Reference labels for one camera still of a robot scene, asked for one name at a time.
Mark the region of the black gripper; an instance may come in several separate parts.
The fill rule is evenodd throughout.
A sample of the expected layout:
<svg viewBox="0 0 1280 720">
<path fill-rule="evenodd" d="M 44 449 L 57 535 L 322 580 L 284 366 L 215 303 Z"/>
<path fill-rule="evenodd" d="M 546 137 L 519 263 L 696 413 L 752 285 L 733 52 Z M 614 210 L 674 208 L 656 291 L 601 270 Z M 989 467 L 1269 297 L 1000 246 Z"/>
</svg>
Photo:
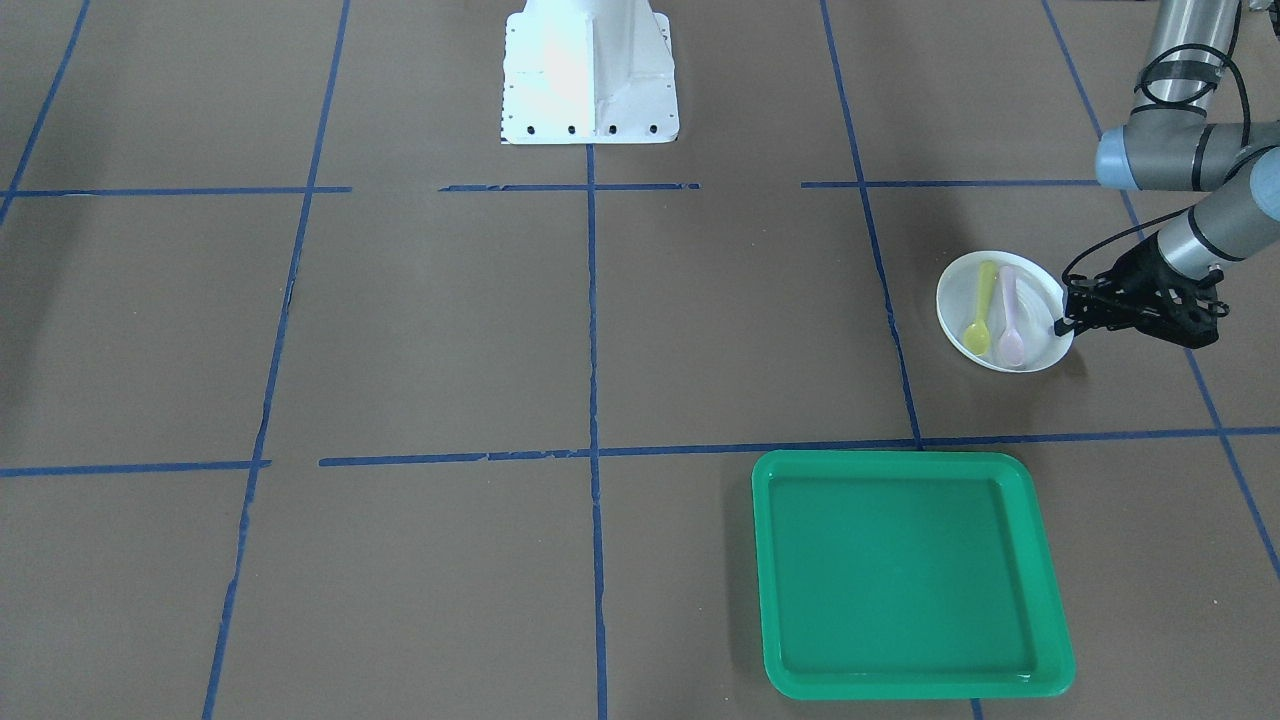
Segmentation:
<svg viewBox="0 0 1280 720">
<path fill-rule="evenodd" d="M 1199 277 L 1183 275 L 1166 263 L 1155 238 L 1138 243 L 1111 269 L 1093 277 L 1074 272 L 1085 255 L 1064 270 L 1064 315 L 1053 323 L 1057 337 L 1134 329 L 1184 348 L 1219 341 L 1219 320 L 1229 314 L 1217 292 L 1225 278 L 1220 265 L 1208 265 Z"/>
</svg>

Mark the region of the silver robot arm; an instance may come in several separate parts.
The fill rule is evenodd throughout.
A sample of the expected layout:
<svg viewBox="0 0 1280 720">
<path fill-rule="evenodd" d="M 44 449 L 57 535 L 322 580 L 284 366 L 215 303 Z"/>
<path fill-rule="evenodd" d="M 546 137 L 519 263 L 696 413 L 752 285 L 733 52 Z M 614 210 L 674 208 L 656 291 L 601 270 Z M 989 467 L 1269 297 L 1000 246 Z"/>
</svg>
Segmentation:
<svg viewBox="0 0 1280 720">
<path fill-rule="evenodd" d="M 1125 124 L 1094 155 L 1102 186 L 1193 191 L 1199 200 L 1140 223 L 1143 240 L 1106 272 L 1068 265 L 1059 336 L 1134 329 L 1184 348 L 1217 341 L 1230 309 L 1219 284 L 1279 237 L 1276 122 L 1253 117 L 1234 59 L 1240 1 L 1164 1 Z"/>
</svg>

